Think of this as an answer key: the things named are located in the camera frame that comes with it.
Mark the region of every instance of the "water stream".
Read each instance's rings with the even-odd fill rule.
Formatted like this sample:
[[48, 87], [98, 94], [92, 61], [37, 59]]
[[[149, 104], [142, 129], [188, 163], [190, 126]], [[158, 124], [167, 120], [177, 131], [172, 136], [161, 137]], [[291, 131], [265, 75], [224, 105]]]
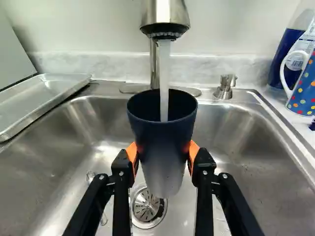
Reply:
[[168, 120], [168, 83], [170, 70], [171, 40], [158, 41], [159, 47], [159, 89], [160, 89], [160, 118], [162, 122]]

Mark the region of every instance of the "product label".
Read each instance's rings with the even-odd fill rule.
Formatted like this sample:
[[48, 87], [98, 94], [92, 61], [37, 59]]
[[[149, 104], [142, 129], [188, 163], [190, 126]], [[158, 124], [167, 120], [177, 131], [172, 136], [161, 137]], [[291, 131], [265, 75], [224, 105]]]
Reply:
[[[310, 54], [315, 47], [315, 20], [313, 19], [308, 29], [291, 47], [290, 52], [303, 50]], [[290, 56], [285, 65], [290, 70], [301, 70], [303, 65], [303, 57], [300, 55]]]

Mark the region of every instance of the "plastic tumbler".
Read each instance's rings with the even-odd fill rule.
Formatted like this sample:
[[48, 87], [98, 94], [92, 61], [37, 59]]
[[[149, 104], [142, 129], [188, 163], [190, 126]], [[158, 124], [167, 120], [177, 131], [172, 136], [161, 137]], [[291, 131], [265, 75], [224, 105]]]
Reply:
[[159, 89], [138, 93], [127, 103], [144, 178], [156, 197], [174, 196], [181, 187], [197, 107], [189, 93], [170, 89], [168, 121], [161, 122]]

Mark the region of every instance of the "sink basin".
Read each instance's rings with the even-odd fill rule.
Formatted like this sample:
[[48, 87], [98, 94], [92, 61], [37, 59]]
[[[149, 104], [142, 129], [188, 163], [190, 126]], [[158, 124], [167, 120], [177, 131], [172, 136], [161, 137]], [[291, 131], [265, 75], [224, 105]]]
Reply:
[[[133, 142], [126, 115], [130, 96], [119, 94], [117, 84], [91, 85], [1, 146], [1, 236], [62, 235], [88, 187], [87, 172], [111, 174], [120, 149]], [[216, 173], [234, 176], [266, 235], [312, 235], [314, 185], [299, 148], [305, 140], [293, 141], [285, 123], [276, 122], [252, 91], [235, 90], [226, 101], [211, 94], [204, 91], [198, 100], [193, 140], [211, 153]], [[143, 182], [139, 166], [131, 193]], [[192, 236], [195, 203], [186, 169], [165, 218], [149, 230], [134, 226], [133, 235]], [[113, 199], [97, 235], [111, 235], [112, 209]], [[215, 198], [214, 221], [215, 235], [230, 235]]]

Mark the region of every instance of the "sink drain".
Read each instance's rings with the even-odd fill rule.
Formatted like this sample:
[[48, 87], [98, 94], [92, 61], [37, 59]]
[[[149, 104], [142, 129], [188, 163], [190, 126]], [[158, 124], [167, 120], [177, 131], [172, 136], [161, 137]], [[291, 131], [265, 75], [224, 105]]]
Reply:
[[153, 196], [145, 183], [137, 186], [131, 194], [132, 223], [141, 229], [151, 229], [164, 218], [167, 199]]

